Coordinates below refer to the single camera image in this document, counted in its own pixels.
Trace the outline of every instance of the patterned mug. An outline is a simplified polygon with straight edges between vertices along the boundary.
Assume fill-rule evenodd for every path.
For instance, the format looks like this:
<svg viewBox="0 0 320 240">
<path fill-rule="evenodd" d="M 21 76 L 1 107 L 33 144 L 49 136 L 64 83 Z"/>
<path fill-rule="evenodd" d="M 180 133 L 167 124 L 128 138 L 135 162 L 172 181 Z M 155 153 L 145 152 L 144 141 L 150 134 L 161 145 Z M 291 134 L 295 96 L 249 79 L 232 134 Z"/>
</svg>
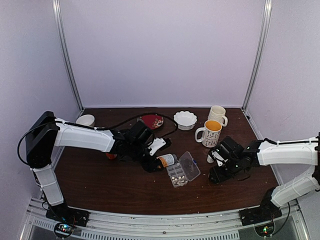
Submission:
<svg viewBox="0 0 320 240">
<path fill-rule="evenodd" d="M 202 143 L 207 148 L 213 148 L 218 144 L 222 125 L 216 120 L 208 120 L 204 123 L 204 127 L 200 127 L 195 131 L 194 138 L 197 143 Z M 202 133 L 202 137 L 198 138 L 198 133 Z"/>
</svg>

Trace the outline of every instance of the small white cup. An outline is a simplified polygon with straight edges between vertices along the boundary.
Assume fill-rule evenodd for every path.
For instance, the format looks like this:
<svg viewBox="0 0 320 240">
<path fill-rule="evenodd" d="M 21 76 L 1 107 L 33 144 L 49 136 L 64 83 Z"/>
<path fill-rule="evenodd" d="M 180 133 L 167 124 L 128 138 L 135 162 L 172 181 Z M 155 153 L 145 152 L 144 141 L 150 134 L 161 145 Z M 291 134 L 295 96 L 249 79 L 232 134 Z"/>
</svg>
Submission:
<svg viewBox="0 0 320 240">
<path fill-rule="evenodd" d="M 197 143 L 202 143 L 207 148 L 213 148 L 218 144 L 222 125 L 216 120 L 207 120 L 204 127 L 200 127 L 195 131 L 194 138 Z M 198 133 L 202 133 L 202 137 L 198 138 Z"/>
<path fill-rule="evenodd" d="M 79 117 L 76 121 L 76 124 L 94 127 L 95 126 L 95 117 L 93 115 L 87 114 Z"/>
<path fill-rule="evenodd" d="M 212 106 L 209 112 L 208 120 L 216 120 L 221 123 L 223 127 L 228 125 L 226 110 L 222 106 Z"/>
</svg>

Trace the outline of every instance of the metal frame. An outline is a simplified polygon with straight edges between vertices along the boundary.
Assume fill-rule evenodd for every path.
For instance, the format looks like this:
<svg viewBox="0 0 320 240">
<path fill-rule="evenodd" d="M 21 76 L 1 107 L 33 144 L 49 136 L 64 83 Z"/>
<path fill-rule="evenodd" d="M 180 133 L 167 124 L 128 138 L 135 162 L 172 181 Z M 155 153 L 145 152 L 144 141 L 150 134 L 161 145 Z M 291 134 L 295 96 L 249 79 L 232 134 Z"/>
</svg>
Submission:
<svg viewBox="0 0 320 240">
<path fill-rule="evenodd" d="M 56 25 L 58 28 L 58 33 L 59 33 L 65 68 L 66 68 L 66 71 L 68 74 L 68 78 L 69 78 L 69 82 L 71 85 L 73 95 L 76 100 L 76 104 L 79 108 L 79 111 L 82 111 L 84 109 L 84 106 L 83 106 L 81 99 L 80 99 L 79 91 L 77 88 L 75 76 L 74 76 L 74 73 L 72 70 L 71 61 L 70 61 L 70 57 L 69 57 L 69 53 L 68 53 L 66 36 L 65 36 L 65 31 L 64 31 L 64 24 L 62 21 L 62 15 L 61 15 L 61 9 L 60 9 L 60 0 L 52 0 L 52 4 L 53 4 L 54 17 L 55 17 Z"/>
<path fill-rule="evenodd" d="M 31 199 L 25 224 L 19 234 L 20 240 L 29 240 L 33 226 L 53 230 L 56 222 L 46 218 L 46 210 L 42 208 L 42 203 L 43 200 Z M 290 205 L 299 239 L 309 240 L 307 226 L 297 201 L 292 201 Z M 281 210 L 283 214 L 281 218 L 285 218 L 288 207 L 285 206 Z M 88 211 L 90 216 L 87 226 L 77 227 L 73 234 L 76 238 L 85 240 L 238 240 L 239 230 L 253 227 L 253 225 L 242 226 L 239 210 L 181 215 L 129 215 Z"/>
<path fill-rule="evenodd" d="M 248 90 L 246 92 L 243 106 L 242 106 L 242 109 L 244 111 L 246 111 L 248 108 L 250 97 L 252 95 L 252 92 L 253 92 L 253 89 L 254 89 L 254 86 L 256 83 L 256 79 L 258 76 L 259 67 L 261 64 L 263 51 L 264 51 L 264 48 L 266 45 L 266 40 L 267 40 L 267 36 L 268 36 L 268 31 L 269 31 L 271 11 L 272 11 L 272 0 L 265 0 L 258 49 L 256 51 L 255 61 L 254 61 L 254 65 L 253 65 L 253 69 L 252 69 L 252 73 L 251 73 L 251 78 L 250 78 Z"/>
</svg>

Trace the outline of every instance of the white mug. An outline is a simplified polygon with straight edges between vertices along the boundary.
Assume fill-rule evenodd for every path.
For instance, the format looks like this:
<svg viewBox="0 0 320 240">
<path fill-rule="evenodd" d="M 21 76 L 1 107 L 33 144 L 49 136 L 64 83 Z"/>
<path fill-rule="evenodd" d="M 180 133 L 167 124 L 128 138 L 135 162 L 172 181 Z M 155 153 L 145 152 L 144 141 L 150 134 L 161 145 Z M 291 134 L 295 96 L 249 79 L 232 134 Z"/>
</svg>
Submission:
<svg viewBox="0 0 320 240">
<path fill-rule="evenodd" d="M 226 110 L 222 106 L 212 106 L 208 116 L 208 120 L 216 120 L 223 127 L 228 124 L 228 118 L 226 117 Z"/>
<path fill-rule="evenodd" d="M 222 125 L 216 120 L 207 120 L 204 127 L 200 127 L 195 131 L 194 138 L 197 143 L 202 143 L 207 148 L 213 148 L 218 144 Z M 198 138 L 198 133 L 202 133 L 202 137 Z"/>
</svg>

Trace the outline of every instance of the white panel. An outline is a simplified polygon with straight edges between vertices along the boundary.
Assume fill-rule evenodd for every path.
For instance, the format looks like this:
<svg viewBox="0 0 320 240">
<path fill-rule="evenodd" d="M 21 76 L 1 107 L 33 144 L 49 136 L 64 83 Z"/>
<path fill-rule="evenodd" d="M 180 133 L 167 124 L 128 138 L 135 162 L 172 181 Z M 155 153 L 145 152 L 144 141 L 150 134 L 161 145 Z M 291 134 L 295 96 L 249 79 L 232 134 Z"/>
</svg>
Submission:
<svg viewBox="0 0 320 240">
<path fill-rule="evenodd" d="M 78 109 L 64 66 L 49 0 L 0 3 L 0 239 L 16 240 L 32 195 L 28 166 L 17 157 L 20 137 L 47 110 L 74 121 Z M 25 158 L 25 146 L 21 146 Z"/>
<path fill-rule="evenodd" d="M 320 131 L 320 1 L 274 0 L 268 38 L 248 107 L 263 137 L 298 140 Z M 308 166 L 277 165 L 287 182 Z M 320 194 L 299 199 L 311 239 L 319 239 Z"/>
<path fill-rule="evenodd" d="M 84 106 L 241 106 L 264 4 L 61 0 Z"/>
</svg>

